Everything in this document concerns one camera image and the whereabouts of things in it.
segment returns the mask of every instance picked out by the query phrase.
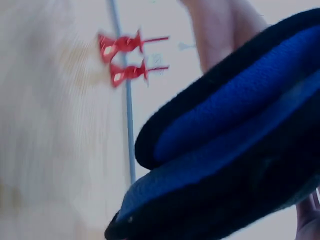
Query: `red plastic clip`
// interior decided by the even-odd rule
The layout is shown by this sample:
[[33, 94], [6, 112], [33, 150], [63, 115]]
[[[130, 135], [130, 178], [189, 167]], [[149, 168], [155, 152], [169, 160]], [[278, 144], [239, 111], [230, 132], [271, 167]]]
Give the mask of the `red plastic clip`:
[[140, 30], [137, 31], [136, 36], [134, 38], [130, 36], [121, 36], [118, 39], [114, 39], [111, 37], [107, 37], [101, 33], [98, 34], [101, 58], [103, 62], [106, 64], [109, 64], [112, 58], [118, 52], [128, 53], [132, 52], [133, 50], [139, 47], [140, 52], [143, 54], [143, 47], [145, 43], [158, 42], [168, 39], [169, 37], [166, 36], [141, 40]]
[[131, 66], [127, 66], [126, 68], [121, 68], [113, 63], [110, 63], [109, 70], [110, 70], [110, 76], [111, 76], [111, 83], [116, 88], [126, 79], [132, 80], [143, 75], [144, 79], [147, 81], [148, 72], [165, 70], [168, 68], [169, 66], [161, 66], [161, 67], [153, 67], [153, 68], [147, 69], [146, 63], [143, 60], [140, 67], [131, 65]]

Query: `black trim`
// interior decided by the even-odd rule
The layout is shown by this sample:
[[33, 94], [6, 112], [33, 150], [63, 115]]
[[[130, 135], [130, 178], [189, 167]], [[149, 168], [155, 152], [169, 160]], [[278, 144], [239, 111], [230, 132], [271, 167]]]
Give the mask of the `black trim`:
[[155, 145], [163, 131], [175, 119], [205, 101], [230, 79], [284, 40], [319, 24], [320, 8], [316, 8], [270, 26], [180, 92], [142, 127], [134, 146], [138, 163], [149, 170], [159, 167], [162, 163], [154, 159]]
[[112, 222], [108, 240], [219, 240], [310, 194], [320, 178], [320, 90], [232, 164]]

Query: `hand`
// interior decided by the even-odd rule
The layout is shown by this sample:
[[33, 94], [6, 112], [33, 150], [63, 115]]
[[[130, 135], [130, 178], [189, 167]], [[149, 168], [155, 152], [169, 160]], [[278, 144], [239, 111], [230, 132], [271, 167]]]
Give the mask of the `hand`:
[[295, 240], [320, 239], [320, 204], [317, 192], [296, 205], [297, 230]]
[[203, 72], [268, 25], [246, 0], [180, 0], [192, 19]]

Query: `blue slipper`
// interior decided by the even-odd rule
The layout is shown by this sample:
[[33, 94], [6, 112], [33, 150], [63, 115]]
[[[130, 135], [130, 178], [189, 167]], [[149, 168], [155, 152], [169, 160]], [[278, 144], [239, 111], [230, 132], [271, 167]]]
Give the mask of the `blue slipper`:
[[219, 240], [320, 184], [320, 8], [270, 26], [161, 107], [108, 240]]

